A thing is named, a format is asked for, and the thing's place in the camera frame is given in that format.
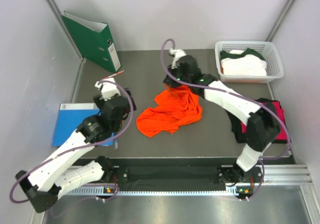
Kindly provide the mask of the orange t shirt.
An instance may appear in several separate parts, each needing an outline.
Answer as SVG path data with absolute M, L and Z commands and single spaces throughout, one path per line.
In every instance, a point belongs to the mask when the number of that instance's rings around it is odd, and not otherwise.
M 147 137 L 163 131 L 173 134 L 181 126 L 198 122 L 202 118 L 199 96 L 188 86 L 166 86 L 154 101 L 157 106 L 146 108 L 136 119 L 138 130 Z

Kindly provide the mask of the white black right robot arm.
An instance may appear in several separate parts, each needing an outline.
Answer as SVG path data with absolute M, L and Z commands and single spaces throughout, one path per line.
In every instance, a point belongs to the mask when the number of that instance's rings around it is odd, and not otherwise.
M 251 169 L 281 131 L 274 105 L 255 103 L 213 75 L 203 74 L 196 59 L 182 50 L 171 51 L 169 56 L 173 61 L 167 67 L 168 73 L 163 81 L 165 84 L 171 88 L 188 86 L 194 94 L 219 105 L 246 127 L 245 146 L 233 169 L 236 180 L 246 181 L 251 177 Z

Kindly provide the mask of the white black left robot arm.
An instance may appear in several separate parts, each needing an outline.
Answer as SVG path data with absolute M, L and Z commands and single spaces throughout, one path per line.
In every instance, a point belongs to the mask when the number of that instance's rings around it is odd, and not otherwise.
M 79 158 L 95 148 L 95 144 L 113 138 L 123 132 L 122 121 L 126 120 L 136 105 L 129 88 L 126 95 L 114 94 L 108 100 L 102 95 L 94 97 L 99 113 L 86 117 L 69 138 L 40 168 L 31 173 L 21 170 L 16 174 L 20 187 L 37 213 L 50 209 L 68 192 L 90 182 L 108 182 L 115 175 L 109 158 L 99 156 L 90 163 L 67 172 Z

